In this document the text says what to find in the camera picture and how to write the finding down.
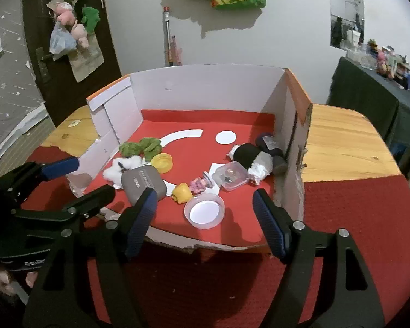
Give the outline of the person's left hand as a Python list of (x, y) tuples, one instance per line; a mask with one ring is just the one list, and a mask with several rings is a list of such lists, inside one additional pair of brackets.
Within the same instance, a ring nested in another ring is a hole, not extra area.
[[(29, 272), (26, 274), (26, 284), (29, 287), (34, 286), (34, 282), (36, 281), (38, 276), (38, 272)], [(0, 292), (8, 296), (15, 296), (17, 293), (14, 287), (11, 285), (12, 279), (10, 274), (6, 270), (0, 269)]]

